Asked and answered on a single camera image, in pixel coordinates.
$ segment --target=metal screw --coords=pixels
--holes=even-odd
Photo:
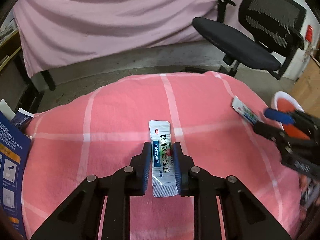
[[[93,182],[93,181],[95,181],[96,180],[96,176],[95,175],[89,175],[88,177],[87,177],[87,181],[88,182]]]
[[[124,167],[124,171],[127,172],[127,173],[132,172],[133,171],[133,167],[126,166],[126,167]]]
[[[235,183],[237,181],[237,178],[235,176],[229,176],[228,181],[230,181],[231,183]]]
[[[292,154],[292,149],[289,147],[289,146],[286,146],[285,148],[284,148],[289,154]]]
[[[193,166],[193,167],[191,167],[191,171],[194,173],[198,173],[198,172],[200,172],[200,168],[198,166]]]

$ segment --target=pink tablecloth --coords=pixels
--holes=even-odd
[[[241,31],[237,6],[225,22]],[[28,75],[121,51],[203,39],[194,17],[217,19],[217,0],[18,0],[14,15]]]
[[[150,140],[149,120],[171,123],[172,141],[212,175],[237,176],[293,236],[299,223],[296,172],[274,144],[231,108],[236,95],[259,113],[265,103],[244,83],[214,72],[137,75],[39,114],[23,179],[28,239],[89,174],[129,164]],[[193,239],[193,198],[131,198],[131,239]]]

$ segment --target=black office chair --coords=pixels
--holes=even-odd
[[[234,77],[242,63],[252,69],[267,70],[279,80],[297,49],[304,49],[300,29],[307,10],[293,0],[242,0],[239,22],[253,35],[253,41],[223,24],[227,4],[236,5],[231,0],[218,0],[218,21],[203,17],[192,21],[193,27],[206,40],[226,54],[223,61],[227,65],[236,61],[229,72],[223,66],[219,72]],[[271,55],[273,51],[286,58],[282,65]],[[203,73],[207,70],[189,67],[186,71]]]

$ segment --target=mesh backrest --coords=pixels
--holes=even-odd
[[[306,9],[293,0],[243,0],[239,22],[271,51],[284,57],[290,53],[292,26],[300,31]]]

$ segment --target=concrete floor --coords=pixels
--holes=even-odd
[[[119,70],[94,76],[81,78],[57,86],[54,91],[46,90],[38,109],[38,113],[49,110],[56,106],[67,104],[74,99],[86,95],[101,86],[116,82],[129,75],[156,74],[180,72],[184,66],[157,66],[134,68],[129,70]],[[236,79],[247,84],[263,101],[269,106],[272,96],[277,91],[289,92],[294,85],[294,81],[288,78],[276,80],[269,73],[249,69],[239,68]]]

